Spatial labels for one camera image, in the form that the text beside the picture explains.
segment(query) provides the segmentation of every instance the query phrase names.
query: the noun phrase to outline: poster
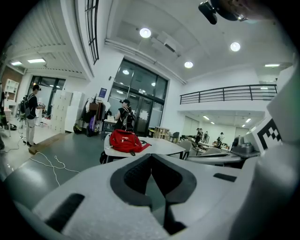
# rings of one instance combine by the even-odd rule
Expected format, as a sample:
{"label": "poster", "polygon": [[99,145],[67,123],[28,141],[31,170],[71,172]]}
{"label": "poster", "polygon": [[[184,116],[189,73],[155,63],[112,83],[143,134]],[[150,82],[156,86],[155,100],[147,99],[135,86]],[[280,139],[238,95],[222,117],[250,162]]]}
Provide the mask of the poster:
{"label": "poster", "polygon": [[100,98],[105,98],[106,91],[107,91],[106,88],[101,88],[100,93],[99,93],[99,97]]}

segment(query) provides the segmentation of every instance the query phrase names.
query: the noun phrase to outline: ceiling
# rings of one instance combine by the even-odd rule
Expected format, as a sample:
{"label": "ceiling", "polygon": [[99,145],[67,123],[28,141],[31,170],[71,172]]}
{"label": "ceiling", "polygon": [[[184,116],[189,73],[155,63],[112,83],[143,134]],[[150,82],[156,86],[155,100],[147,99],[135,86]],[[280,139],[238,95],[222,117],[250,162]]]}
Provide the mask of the ceiling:
{"label": "ceiling", "polygon": [[211,110],[211,111],[188,111],[185,112],[188,117],[192,117],[203,123],[214,122],[219,125],[227,125],[234,127],[251,128],[259,123],[264,118],[264,112],[258,111],[223,111],[223,110]]}
{"label": "ceiling", "polygon": [[[40,1],[14,31],[10,63],[20,61],[28,72],[61,72],[82,77],[82,67],[74,62],[74,50],[63,29],[62,12],[55,1]],[[45,62],[29,63],[27,60],[43,58]]]}
{"label": "ceiling", "polygon": [[[272,21],[231,22],[219,16],[211,25],[198,10],[199,0],[114,2],[119,9],[110,14],[107,38],[153,57],[184,80],[235,65],[292,62],[291,44]],[[139,35],[143,27],[151,30],[151,38]],[[176,52],[164,46],[166,39]],[[241,50],[232,52],[232,42],[239,42]],[[194,67],[184,68],[186,61]]]}

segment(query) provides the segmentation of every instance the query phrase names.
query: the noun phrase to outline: brick wall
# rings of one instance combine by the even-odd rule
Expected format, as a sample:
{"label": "brick wall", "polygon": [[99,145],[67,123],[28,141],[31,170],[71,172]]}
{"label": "brick wall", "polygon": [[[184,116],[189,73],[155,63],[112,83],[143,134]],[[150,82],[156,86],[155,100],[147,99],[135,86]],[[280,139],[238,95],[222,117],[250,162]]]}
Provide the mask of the brick wall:
{"label": "brick wall", "polygon": [[[6,84],[7,79],[11,79],[11,80],[14,80],[14,81],[18,82],[19,83],[19,87],[18,87],[18,91],[16,93],[17,96],[15,97],[17,99],[19,88],[20,88],[20,84],[21,84],[21,81],[22,81],[22,77],[23,77],[22,74],[14,71],[14,70],[12,70],[9,67],[5,67],[3,75],[2,75],[2,80],[1,80],[2,81],[3,91],[5,89],[5,84]],[[14,93],[10,93],[8,99],[13,100],[14,99]]]}

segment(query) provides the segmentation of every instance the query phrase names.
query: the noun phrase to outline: red backpack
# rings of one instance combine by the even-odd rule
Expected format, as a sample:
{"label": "red backpack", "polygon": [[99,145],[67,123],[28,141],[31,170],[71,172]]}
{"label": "red backpack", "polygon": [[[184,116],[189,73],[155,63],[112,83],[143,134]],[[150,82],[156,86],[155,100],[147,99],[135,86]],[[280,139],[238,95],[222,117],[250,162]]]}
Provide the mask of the red backpack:
{"label": "red backpack", "polygon": [[114,130],[109,138],[109,142],[113,149],[120,152],[130,152],[132,156],[135,156],[135,152],[141,152],[151,146],[149,143],[142,146],[135,133],[120,129]]}

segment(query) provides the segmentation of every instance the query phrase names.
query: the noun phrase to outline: wooden plank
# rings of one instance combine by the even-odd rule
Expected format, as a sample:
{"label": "wooden plank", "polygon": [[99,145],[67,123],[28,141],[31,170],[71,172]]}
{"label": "wooden plank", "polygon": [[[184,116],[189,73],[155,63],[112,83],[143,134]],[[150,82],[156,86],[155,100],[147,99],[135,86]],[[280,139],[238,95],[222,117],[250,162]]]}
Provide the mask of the wooden plank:
{"label": "wooden plank", "polygon": [[46,140],[44,140],[42,142],[39,142],[37,145],[34,145],[34,146],[28,148],[28,151],[34,155],[37,152],[40,152],[42,149],[49,147],[52,143],[63,139],[68,134],[69,133],[59,133],[57,135],[54,135],[50,138],[47,138]]}

